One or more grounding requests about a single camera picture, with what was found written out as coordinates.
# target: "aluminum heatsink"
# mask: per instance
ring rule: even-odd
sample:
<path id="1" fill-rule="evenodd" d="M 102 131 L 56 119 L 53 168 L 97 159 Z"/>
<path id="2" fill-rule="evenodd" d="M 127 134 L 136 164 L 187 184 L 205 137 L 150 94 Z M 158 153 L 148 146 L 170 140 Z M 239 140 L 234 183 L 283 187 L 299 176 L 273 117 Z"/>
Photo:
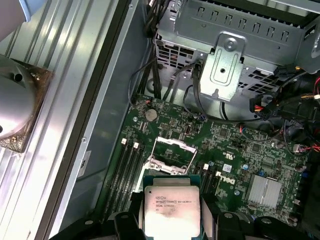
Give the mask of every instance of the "aluminum heatsink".
<path id="1" fill-rule="evenodd" d="M 282 184 L 269 178 L 252 175 L 246 199 L 254 204 L 276 208 Z"/>

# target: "green circuit board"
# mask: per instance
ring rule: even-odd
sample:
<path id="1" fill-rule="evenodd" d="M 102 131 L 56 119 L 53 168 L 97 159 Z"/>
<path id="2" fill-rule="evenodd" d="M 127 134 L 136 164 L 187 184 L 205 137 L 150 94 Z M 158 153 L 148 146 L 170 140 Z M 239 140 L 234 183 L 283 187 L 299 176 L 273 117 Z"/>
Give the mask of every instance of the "green circuit board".
<path id="1" fill-rule="evenodd" d="M 146 111 L 150 109 L 156 111 L 156 116 L 151 116 L 155 117 L 154 121 L 146 119 Z M 268 138 L 253 129 L 245 133 L 255 140 Z M 306 157 L 293 157 L 285 149 L 278 149 L 276 146 L 283 143 L 280 139 L 253 142 L 240 133 L 238 125 L 195 118 L 181 106 L 138 95 L 135 106 L 128 110 L 105 179 L 104 194 L 100 196 L 106 217 L 128 210 L 142 166 L 159 136 L 180 140 L 197 149 L 188 173 L 201 176 L 201 192 L 215 193 L 222 211 L 243 213 L 253 219 L 272 216 L 283 222 L 293 211 L 301 179 L 295 167 L 303 165 Z M 193 154 L 176 145 L 157 144 L 153 155 L 168 166 L 181 168 L 188 165 Z M 204 169 L 205 164 L 209 165 L 208 169 Z M 146 174 L 165 173 L 148 170 Z M 276 207 L 248 201 L 254 175 L 281 183 Z"/>

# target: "motherboard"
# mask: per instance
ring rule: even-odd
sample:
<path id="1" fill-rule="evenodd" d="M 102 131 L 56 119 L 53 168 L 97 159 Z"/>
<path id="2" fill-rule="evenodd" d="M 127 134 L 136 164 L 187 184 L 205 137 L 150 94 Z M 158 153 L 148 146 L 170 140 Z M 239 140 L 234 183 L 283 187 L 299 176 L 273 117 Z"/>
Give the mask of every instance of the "motherboard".
<path id="1" fill-rule="evenodd" d="M 201 193 L 214 193 L 222 211 L 235 212 L 246 221 L 272 216 L 294 226 L 292 213 L 299 205 L 296 194 L 306 157 L 288 154 L 281 136 L 269 139 L 249 128 L 245 134 L 237 124 L 209 121 L 182 106 L 137 95 L 100 196 L 105 217 L 128 210 L 132 192 L 142 191 L 143 176 L 180 175 L 182 170 L 200 175 Z M 161 141 L 155 144 L 157 138 L 175 140 L 195 151 Z"/>

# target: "screw hole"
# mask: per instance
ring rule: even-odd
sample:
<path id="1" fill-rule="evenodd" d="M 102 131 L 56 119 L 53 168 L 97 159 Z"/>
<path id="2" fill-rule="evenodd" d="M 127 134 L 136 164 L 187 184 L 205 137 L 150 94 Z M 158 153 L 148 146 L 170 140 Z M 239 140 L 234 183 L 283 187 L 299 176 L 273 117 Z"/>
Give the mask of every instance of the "screw hole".
<path id="1" fill-rule="evenodd" d="M 23 79 L 23 77 L 22 77 L 22 75 L 21 75 L 20 73 L 18 73 L 18 74 L 16 74 L 16 75 L 14 76 L 14 80 L 15 80 L 16 82 L 21 82 L 22 79 Z"/>

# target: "ventilation slot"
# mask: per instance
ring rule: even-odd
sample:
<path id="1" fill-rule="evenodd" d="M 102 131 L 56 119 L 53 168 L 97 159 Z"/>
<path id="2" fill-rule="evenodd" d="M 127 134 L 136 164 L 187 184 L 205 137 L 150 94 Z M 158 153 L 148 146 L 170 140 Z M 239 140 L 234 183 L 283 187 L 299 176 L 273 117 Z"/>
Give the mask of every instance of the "ventilation slot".
<path id="1" fill-rule="evenodd" d="M 272 38 L 274 36 L 274 33 L 275 33 L 275 28 L 270 26 L 268 28 L 268 32 L 267 32 L 266 36 L 269 37 L 269 38 Z"/>
<path id="2" fill-rule="evenodd" d="M 243 83 L 243 82 L 241 82 L 241 81 L 239 82 L 239 85 L 238 85 L 239 88 L 243 89 L 243 88 L 245 88 L 246 86 L 248 86 L 247 83 Z"/>
<path id="3" fill-rule="evenodd" d="M 156 45 L 158 60 L 173 68 L 181 69 L 189 65 L 194 58 L 195 52 L 191 49 L 178 45 Z"/>
<path id="4" fill-rule="evenodd" d="M 219 15 L 219 12 L 218 12 L 218 11 L 213 11 L 213 12 L 211 13 L 210 20 L 213 20 L 214 22 L 217 21 L 218 15 Z"/>
<path id="5" fill-rule="evenodd" d="M 255 22 L 254 23 L 254 25 L 253 25 L 253 29 L 252 29 L 252 32 L 253 33 L 259 33 L 259 30 L 260 30 L 260 26 L 261 26 L 261 24 L 260 23 L 258 23 L 258 22 Z"/>
<path id="6" fill-rule="evenodd" d="M 281 41 L 287 42 L 288 41 L 288 37 L 289 37 L 289 32 L 283 31 L 282 32 L 282 36 L 281 36 Z"/>
<path id="7" fill-rule="evenodd" d="M 277 77 L 265 75 L 259 70 L 255 70 L 253 73 L 249 74 L 248 77 L 251 78 L 251 80 L 245 89 L 256 94 L 276 91 L 278 86 L 282 83 L 281 81 L 278 81 Z M 242 82 L 239 83 L 239 88 L 244 88 Z"/>
<path id="8" fill-rule="evenodd" d="M 199 17 L 202 17 L 204 15 L 204 11 L 205 11 L 204 7 L 199 7 L 196 15 Z"/>
<path id="9" fill-rule="evenodd" d="M 239 26 L 238 26 L 238 28 L 239 28 L 239 29 L 245 29 L 246 24 L 247 24 L 247 20 L 244 19 L 244 18 L 241 18 L 240 21 L 239 21 Z"/>
<path id="10" fill-rule="evenodd" d="M 226 24 L 226 25 L 231 25 L 231 22 L 232 22 L 232 15 L 227 14 L 227 15 L 225 16 L 224 24 Z"/>

